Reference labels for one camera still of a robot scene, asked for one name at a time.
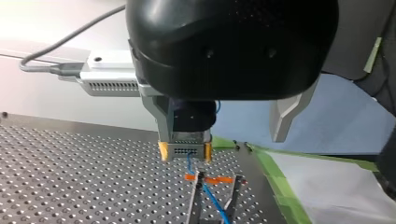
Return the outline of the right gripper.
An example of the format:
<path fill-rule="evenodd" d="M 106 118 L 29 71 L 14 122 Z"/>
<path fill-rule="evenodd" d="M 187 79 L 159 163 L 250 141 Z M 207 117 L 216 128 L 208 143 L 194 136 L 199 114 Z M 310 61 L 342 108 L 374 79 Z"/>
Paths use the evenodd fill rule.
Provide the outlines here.
<path fill-rule="evenodd" d="M 214 101 L 172 100 L 174 109 L 174 131 L 195 133 L 202 132 L 203 146 L 201 161 L 212 161 L 212 134 L 210 129 L 216 122 L 216 103 Z M 158 143 L 161 160 L 171 161 L 174 158 L 173 145 L 167 142 Z"/>

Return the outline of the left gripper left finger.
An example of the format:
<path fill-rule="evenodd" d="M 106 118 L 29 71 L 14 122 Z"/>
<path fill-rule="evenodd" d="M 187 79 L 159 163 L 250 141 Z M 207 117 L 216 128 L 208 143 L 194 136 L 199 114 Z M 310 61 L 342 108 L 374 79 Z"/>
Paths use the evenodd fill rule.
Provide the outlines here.
<path fill-rule="evenodd" d="M 169 98 L 163 95 L 142 96 L 142 102 L 157 122 L 159 140 L 170 142 L 174 122 L 173 109 L 170 106 Z"/>

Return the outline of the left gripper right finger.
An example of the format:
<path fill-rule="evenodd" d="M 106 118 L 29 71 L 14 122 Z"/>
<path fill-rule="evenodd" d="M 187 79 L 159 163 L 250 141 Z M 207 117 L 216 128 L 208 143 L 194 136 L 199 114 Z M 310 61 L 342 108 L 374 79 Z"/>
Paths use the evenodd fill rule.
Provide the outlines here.
<path fill-rule="evenodd" d="M 300 94 L 271 103 L 269 132 L 273 142 L 283 143 L 286 140 L 293 120 L 308 107 L 317 85 L 318 80 Z"/>

